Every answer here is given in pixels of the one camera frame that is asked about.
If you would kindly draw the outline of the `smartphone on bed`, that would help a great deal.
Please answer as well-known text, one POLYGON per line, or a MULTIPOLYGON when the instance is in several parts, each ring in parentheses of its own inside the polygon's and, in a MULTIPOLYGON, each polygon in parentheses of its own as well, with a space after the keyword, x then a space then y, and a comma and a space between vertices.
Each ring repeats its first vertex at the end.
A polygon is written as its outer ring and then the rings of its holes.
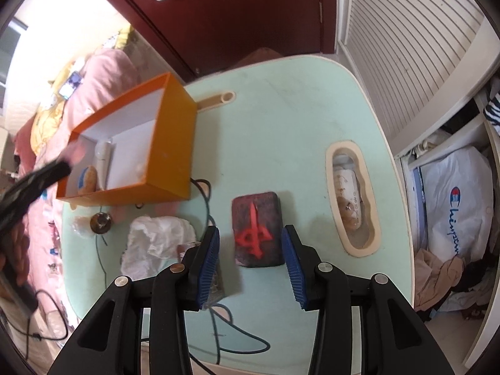
POLYGON ((82 80, 83 77, 79 72, 72 72, 68 79, 59 88, 58 95, 60 95, 63 99, 68 100, 81 85, 82 80))

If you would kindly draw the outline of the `dark red wooden door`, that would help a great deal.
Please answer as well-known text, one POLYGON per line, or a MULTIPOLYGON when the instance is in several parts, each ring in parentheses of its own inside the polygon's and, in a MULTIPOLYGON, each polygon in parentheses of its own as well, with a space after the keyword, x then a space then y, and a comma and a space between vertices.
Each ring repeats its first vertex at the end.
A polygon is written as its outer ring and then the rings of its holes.
POLYGON ((258 48, 333 53, 337 0, 107 0, 185 81, 258 48))

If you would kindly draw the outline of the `orange cardboard box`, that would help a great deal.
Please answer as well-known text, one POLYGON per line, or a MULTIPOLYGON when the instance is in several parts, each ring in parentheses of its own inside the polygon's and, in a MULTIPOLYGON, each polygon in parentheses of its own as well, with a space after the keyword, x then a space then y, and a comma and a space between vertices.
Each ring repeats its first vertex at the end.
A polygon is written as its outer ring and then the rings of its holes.
POLYGON ((198 107, 170 73, 160 75, 97 110, 71 131, 86 155, 57 185, 57 199, 78 206, 116 206, 189 199, 198 107), (106 185, 78 191, 83 170, 111 144, 106 185))

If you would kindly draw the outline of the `crumpled white tissue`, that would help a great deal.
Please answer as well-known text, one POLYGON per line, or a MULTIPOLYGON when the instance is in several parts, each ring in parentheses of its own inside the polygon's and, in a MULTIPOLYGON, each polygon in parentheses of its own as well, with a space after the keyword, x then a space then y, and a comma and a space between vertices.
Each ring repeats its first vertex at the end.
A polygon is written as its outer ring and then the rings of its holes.
POLYGON ((154 277, 168 263, 179 262, 196 242, 193 226, 183 218, 137 217, 130 226, 120 273, 132 280, 154 277))

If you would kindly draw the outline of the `brown bear plush blue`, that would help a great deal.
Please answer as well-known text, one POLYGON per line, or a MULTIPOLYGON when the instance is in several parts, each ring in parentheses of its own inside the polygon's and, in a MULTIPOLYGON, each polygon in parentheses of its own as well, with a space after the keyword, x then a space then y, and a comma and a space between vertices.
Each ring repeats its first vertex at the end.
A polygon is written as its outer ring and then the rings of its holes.
POLYGON ((93 165, 89 165, 82 172, 78 179, 78 194, 86 195, 96 191, 98 184, 98 172, 93 165))

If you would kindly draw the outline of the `cream cosmetic tube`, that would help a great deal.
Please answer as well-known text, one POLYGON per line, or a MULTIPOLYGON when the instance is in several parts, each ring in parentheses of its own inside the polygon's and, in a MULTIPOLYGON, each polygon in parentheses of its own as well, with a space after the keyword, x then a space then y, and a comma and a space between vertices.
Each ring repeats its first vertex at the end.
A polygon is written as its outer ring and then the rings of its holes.
POLYGON ((108 169, 113 151, 111 141, 99 141, 95 146, 95 168, 97 171, 97 188, 105 190, 108 178, 108 169))

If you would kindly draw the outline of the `yellow pillow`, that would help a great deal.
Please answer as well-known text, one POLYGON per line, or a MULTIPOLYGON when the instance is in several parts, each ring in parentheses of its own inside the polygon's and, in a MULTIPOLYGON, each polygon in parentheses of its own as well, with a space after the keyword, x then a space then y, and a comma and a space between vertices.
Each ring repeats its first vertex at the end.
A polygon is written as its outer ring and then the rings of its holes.
POLYGON ((57 132, 63 118, 67 99, 59 90, 68 80, 75 65, 75 58, 63 66, 63 69, 48 82, 48 89, 40 101, 31 127, 31 149, 37 156, 43 147, 57 132))

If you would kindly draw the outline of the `white shopping bag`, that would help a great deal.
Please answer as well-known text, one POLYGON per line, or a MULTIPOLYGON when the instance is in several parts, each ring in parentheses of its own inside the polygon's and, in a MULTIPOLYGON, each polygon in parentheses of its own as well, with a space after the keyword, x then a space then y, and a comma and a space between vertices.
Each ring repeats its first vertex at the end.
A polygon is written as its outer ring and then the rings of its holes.
POLYGON ((475 147, 421 168, 428 249, 445 262, 483 258, 493 220, 493 172, 475 147))

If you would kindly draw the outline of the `pink bed quilt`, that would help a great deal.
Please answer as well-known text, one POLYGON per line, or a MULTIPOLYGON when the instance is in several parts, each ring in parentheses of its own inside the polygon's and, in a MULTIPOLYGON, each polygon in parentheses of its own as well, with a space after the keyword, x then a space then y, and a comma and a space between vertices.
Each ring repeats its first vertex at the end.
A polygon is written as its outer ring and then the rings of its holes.
MULTIPOLYGON (((81 75, 82 83, 64 104, 57 129, 51 139, 41 145, 31 165, 22 167, 23 175, 57 158, 76 126, 140 83, 137 68, 126 53, 118 49, 102 50, 89 57, 81 75)), ((44 289, 53 298, 39 296, 45 313, 61 307, 73 316, 63 280, 62 258, 50 253, 52 248, 60 247, 55 234, 62 232, 63 202, 56 198, 56 193, 54 185, 32 204, 25 217, 25 228, 31 239, 29 281, 34 289, 44 289)))

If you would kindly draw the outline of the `brown box red symbol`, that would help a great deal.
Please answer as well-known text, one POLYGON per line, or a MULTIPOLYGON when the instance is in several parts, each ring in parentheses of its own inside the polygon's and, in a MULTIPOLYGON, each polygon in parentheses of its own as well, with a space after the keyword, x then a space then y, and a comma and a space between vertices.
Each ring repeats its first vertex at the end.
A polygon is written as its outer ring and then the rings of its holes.
POLYGON ((245 268, 270 268, 284 263, 281 202, 268 191, 236 197, 231 203, 235 260, 245 268))

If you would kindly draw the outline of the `white louvered closet door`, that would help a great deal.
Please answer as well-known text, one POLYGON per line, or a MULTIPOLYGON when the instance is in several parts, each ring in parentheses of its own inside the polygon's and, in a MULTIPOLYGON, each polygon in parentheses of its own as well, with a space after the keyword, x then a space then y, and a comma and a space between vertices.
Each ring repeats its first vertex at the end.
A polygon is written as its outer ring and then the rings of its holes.
POLYGON ((475 0, 337 0, 337 50, 401 157, 467 104, 499 65, 475 0))

